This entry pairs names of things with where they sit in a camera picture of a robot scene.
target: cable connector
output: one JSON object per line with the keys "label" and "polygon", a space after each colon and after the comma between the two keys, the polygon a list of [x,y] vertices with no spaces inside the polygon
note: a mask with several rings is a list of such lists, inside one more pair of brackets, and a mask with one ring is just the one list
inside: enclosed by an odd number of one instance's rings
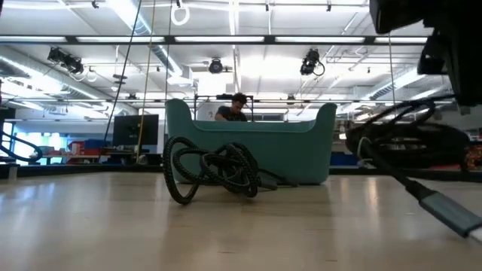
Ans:
{"label": "cable connector", "polygon": [[463,238],[469,235],[482,240],[482,218],[470,212],[453,199],[435,192],[419,201],[427,212]]}

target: desk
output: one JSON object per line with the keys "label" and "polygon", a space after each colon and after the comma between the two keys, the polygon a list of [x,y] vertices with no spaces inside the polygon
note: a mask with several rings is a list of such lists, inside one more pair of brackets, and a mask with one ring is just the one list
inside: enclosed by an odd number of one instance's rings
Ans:
{"label": "desk", "polygon": [[[44,155],[42,158],[47,159],[47,165],[50,165],[50,160],[54,157],[62,157],[62,158],[67,158],[67,159],[93,159],[97,160],[99,159],[99,155],[72,155],[72,154],[48,154]],[[110,155],[101,155],[101,158],[109,158]]]}

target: ceiling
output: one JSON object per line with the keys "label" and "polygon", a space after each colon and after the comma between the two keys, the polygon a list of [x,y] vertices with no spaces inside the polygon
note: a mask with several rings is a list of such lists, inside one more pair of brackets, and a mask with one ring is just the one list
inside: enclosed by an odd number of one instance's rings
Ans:
{"label": "ceiling", "polygon": [[[125,1],[130,0],[118,0],[117,3],[120,5]],[[368,12],[368,2],[364,0],[332,0],[330,12],[326,11],[327,3],[324,1],[269,0],[270,11],[266,11],[265,0],[239,0],[239,7],[235,4],[235,8],[229,5],[230,1],[184,0],[182,4],[189,7],[190,17],[182,26],[173,24],[170,19],[171,1],[156,1],[155,8],[154,1],[142,1],[141,15],[150,26],[155,11],[152,27],[155,35],[376,35]],[[112,1],[97,1],[99,8],[94,9],[91,0],[6,0],[0,17],[0,35],[130,35],[131,28],[116,13],[116,9],[111,8],[110,3]],[[182,13],[183,11],[176,11],[178,20],[182,19]],[[431,29],[424,29],[421,23],[417,23],[398,29],[391,35],[427,36],[431,32]],[[50,48],[46,44],[9,44],[0,46],[0,54],[14,50],[32,59],[36,65],[51,67],[52,64],[47,61]],[[321,56],[328,53],[322,57],[325,73],[319,78],[300,75],[301,61],[310,48],[318,49]],[[112,75],[122,72],[128,52],[125,71],[128,78],[121,87],[122,99],[130,93],[142,97],[146,88],[148,93],[157,93],[148,96],[158,97],[166,92],[167,98],[194,96],[195,87],[166,82],[169,77],[166,69],[154,54],[149,59],[149,49],[145,45],[133,45],[130,50],[126,45],[119,46],[117,64],[116,46],[113,45],[63,45],[61,49],[82,58],[86,70],[95,70],[97,79],[94,82],[84,79],[79,82],[78,88],[101,93],[96,96],[115,96],[116,92],[111,87],[116,79]],[[390,48],[374,45],[256,44],[237,45],[233,49],[229,44],[196,44],[170,45],[165,46],[165,49],[176,64],[191,68],[194,79],[200,82],[222,81],[223,86],[231,85],[232,90],[235,89],[234,72],[230,70],[213,76],[207,72],[207,63],[216,57],[225,66],[236,66],[239,91],[260,99],[285,99],[288,94],[295,94],[299,99],[369,99],[384,85],[391,84],[393,79],[395,99],[406,100],[441,85],[450,85],[441,76],[417,76],[416,72],[412,72],[416,70],[422,45]],[[48,72],[47,76],[62,82],[71,80],[66,70],[58,66]],[[209,94],[220,94],[217,90],[213,89],[214,93]],[[393,97],[390,91],[380,93],[377,99],[392,100]],[[136,103],[130,107],[138,109],[140,105]],[[147,106],[162,107],[159,104]],[[287,105],[266,106],[281,110]],[[317,108],[314,105],[296,115],[305,114],[306,119],[309,119],[313,115],[310,111]],[[367,105],[360,109],[360,106],[353,104],[349,108],[346,105],[340,106],[337,113],[347,116],[352,113],[351,117],[355,119],[357,115],[366,114],[367,110],[376,112],[379,109],[380,105]]]}

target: white ceiling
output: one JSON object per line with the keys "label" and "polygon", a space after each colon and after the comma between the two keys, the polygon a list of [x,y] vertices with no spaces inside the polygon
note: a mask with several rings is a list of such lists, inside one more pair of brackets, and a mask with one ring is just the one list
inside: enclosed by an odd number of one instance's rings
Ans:
{"label": "white ceiling", "polygon": [[[265,0],[239,0],[239,22],[237,35],[267,35],[268,12],[265,11]],[[60,8],[61,0],[6,0],[5,9],[0,17],[0,35],[130,35],[130,28],[105,3],[98,1],[100,8],[88,7],[91,0],[64,0],[69,5],[86,5],[87,8]],[[171,1],[157,1],[159,5]],[[229,8],[228,0],[188,1],[184,3],[202,5],[203,7]],[[356,15],[345,35],[376,35],[368,9],[355,12],[339,12],[337,5],[361,5],[363,0],[332,0],[331,12],[326,12],[324,1],[304,0],[270,0],[271,33],[273,35],[340,35],[343,28]],[[143,5],[152,5],[153,1],[143,1]],[[191,17],[183,26],[170,23],[169,7],[156,8],[154,32],[156,35],[229,35],[230,20],[228,11],[206,10],[191,7]],[[142,15],[148,24],[151,23],[153,8],[143,7]],[[431,29],[424,29],[421,23],[396,30],[392,35],[430,35]],[[331,46],[318,46],[323,55]],[[47,45],[11,45],[22,54],[50,65]],[[272,97],[285,98],[287,94],[303,95],[305,99],[324,99],[331,95],[332,99],[358,99],[381,82],[390,80],[394,73],[416,66],[422,46],[387,46],[353,47],[335,46],[328,57],[326,73],[317,81],[300,76],[301,60],[313,46],[309,45],[241,45],[239,50],[239,77],[241,91],[253,95],[270,94]],[[68,45],[62,49],[81,57],[85,65],[92,66],[99,75],[91,83],[82,83],[114,96],[111,90],[114,78],[115,46]],[[219,57],[224,65],[233,66],[233,49],[231,45],[172,45],[166,47],[169,55],[178,63],[193,68],[194,77],[202,77],[204,62],[212,57]],[[120,46],[120,57],[117,73],[127,54],[127,46]],[[145,74],[147,73],[148,48],[132,46],[129,55],[129,66],[126,70],[125,93],[143,93]],[[166,84],[166,71],[161,69],[159,60],[151,55],[151,67],[148,76],[147,90],[163,93],[182,91],[192,95],[190,87],[175,87]],[[224,76],[223,80],[231,80],[233,74]],[[410,95],[430,90],[441,83],[440,77],[425,77],[421,82],[407,86]],[[409,99],[410,95],[397,94],[397,97]]]}

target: duct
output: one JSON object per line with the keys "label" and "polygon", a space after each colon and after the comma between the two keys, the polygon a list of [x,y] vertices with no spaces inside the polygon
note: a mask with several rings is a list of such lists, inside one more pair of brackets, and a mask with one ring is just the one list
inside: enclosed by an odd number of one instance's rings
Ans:
{"label": "duct", "polygon": [[[142,12],[139,12],[139,17],[136,21],[137,0],[107,0],[110,8],[131,28],[134,29],[134,35],[150,35],[153,33],[151,27],[147,24]],[[171,76],[181,77],[183,70],[175,63],[175,61],[168,56],[166,49],[161,45],[148,46],[151,52],[159,59],[159,61],[166,67]]]}
{"label": "duct", "polygon": [[[383,81],[380,84],[376,85],[373,89],[368,91],[367,94],[360,97],[360,100],[376,100],[387,93],[399,90],[402,87],[405,87],[408,84],[412,84],[413,82],[418,81],[424,77],[425,75],[419,75],[417,73],[416,67],[405,69],[404,71],[401,71],[394,75],[393,84],[391,79]],[[339,109],[337,109],[337,114],[346,114],[357,109],[359,106],[360,104],[358,104],[357,102],[341,106],[339,107]]]}
{"label": "duct", "polygon": [[[72,90],[81,93],[89,97],[90,99],[112,99],[111,96],[104,94],[103,92],[96,90],[92,87],[89,87],[86,84],[77,82],[69,76],[63,75],[56,70],[51,70],[50,67],[40,63],[39,61],[26,57],[21,53],[18,53],[15,50],[12,50],[6,46],[0,47],[0,56],[25,67],[28,67],[29,69],[39,72],[41,74],[46,74],[48,71],[50,71],[48,75],[45,75],[46,78],[49,78],[52,81],[56,81],[59,84],[69,86]],[[119,108],[121,109],[128,111],[129,114],[137,114],[137,110],[130,105],[117,104],[117,106],[119,106]]]}

